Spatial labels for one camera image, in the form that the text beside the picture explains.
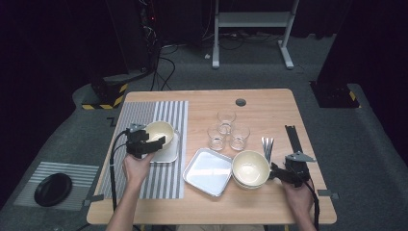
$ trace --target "person's arm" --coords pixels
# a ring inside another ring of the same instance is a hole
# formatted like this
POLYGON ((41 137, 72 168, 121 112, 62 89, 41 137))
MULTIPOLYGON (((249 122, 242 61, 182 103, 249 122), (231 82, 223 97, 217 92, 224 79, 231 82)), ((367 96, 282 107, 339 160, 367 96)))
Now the person's arm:
POLYGON ((291 207, 294 219, 301 231, 316 231, 315 225, 310 217, 310 209, 313 205, 313 197, 305 184, 295 188, 293 185, 282 181, 288 204, 291 207))
POLYGON ((126 176, 126 189, 120 199, 107 230, 121 231, 133 229, 133 218, 138 204, 141 184, 150 169, 150 161, 154 154, 137 159, 127 154, 123 159, 123 171, 126 176))

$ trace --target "glass cup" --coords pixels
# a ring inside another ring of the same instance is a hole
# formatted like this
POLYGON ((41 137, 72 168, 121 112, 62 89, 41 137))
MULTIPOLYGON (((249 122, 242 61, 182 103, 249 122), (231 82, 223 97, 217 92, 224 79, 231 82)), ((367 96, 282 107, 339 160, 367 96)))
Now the glass cup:
POLYGON ((222 150, 225 147, 225 134, 219 131, 219 123, 212 124, 208 130, 209 146, 214 151, 222 150))
POLYGON ((231 125, 236 118, 236 114, 234 111, 229 110, 221 110, 217 114, 218 121, 220 122, 219 125, 219 132, 225 135, 231 133, 231 125))
POLYGON ((244 150, 248 141, 249 127, 242 123, 234 123, 231 127, 230 146, 237 150, 244 150))

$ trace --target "striped placemat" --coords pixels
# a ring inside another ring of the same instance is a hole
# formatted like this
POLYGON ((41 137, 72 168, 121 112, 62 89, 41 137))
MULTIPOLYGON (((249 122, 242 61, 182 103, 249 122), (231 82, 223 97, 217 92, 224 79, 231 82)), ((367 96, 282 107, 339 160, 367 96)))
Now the striped placemat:
POLYGON ((14 205, 40 207, 34 200, 34 193, 39 183, 52 174, 64 173, 72 180, 72 190, 63 202, 50 208, 80 211, 98 169, 99 167, 95 166, 41 162, 18 195, 14 205))
MULTIPOLYGON (((126 130, 131 123, 148 124, 158 120, 167 121, 180 133, 181 150, 179 150, 178 158, 172 163, 151 164, 150 172, 141 187, 140 198, 183 198, 188 107, 188 101, 125 102, 123 104, 114 137, 126 130)), ((126 143, 126 136, 118 139, 116 147, 123 143, 126 143)), ((116 151, 114 158, 117 198, 123 196, 126 186, 126 178, 122 171, 122 161, 125 155, 126 148, 123 146, 116 151)), ((99 194, 104 194, 105 198, 112 198, 109 163, 105 169, 99 194)))

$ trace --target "beige bowl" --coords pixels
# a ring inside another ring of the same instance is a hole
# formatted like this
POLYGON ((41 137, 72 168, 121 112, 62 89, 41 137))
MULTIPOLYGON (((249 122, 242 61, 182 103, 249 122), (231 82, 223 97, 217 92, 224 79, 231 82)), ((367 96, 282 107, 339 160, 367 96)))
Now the beige bowl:
POLYGON ((157 141, 159 138, 165 136, 166 142, 163 144, 163 149, 168 149, 170 147, 171 141, 174 137, 174 129, 168 122, 152 122, 147 124, 144 130, 146 130, 146 132, 149 134, 149 140, 147 142, 157 141))
POLYGON ((258 189, 258 188, 260 188, 260 187, 262 186, 262 185, 260 185, 260 186, 246 186, 246 185, 242 184, 240 181, 238 181, 237 178, 235 178, 234 175, 232 175, 232 178, 234 179, 235 183, 236 183, 241 189, 244 189, 244 190, 256 190, 256 189, 258 189))
POLYGON ((259 152, 245 150, 234 158, 232 173, 240 187, 253 190, 268 180, 270 167, 267 159, 259 152))

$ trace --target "white metal stand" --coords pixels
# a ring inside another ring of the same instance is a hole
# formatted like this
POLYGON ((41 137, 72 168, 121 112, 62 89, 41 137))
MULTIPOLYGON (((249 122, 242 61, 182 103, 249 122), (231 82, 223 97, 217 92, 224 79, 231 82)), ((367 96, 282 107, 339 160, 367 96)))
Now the white metal stand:
POLYGON ((285 27, 283 40, 278 40, 279 49, 285 61, 287 69, 293 69, 293 62, 289 55, 287 44, 289 35, 296 15, 299 0, 293 1, 293 7, 290 12, 276 13, 220 13, 218 10, 219 0, 216 0, 215 12, 215 32, 213 48, 213 68, 219 68, 219 27, 285 27))

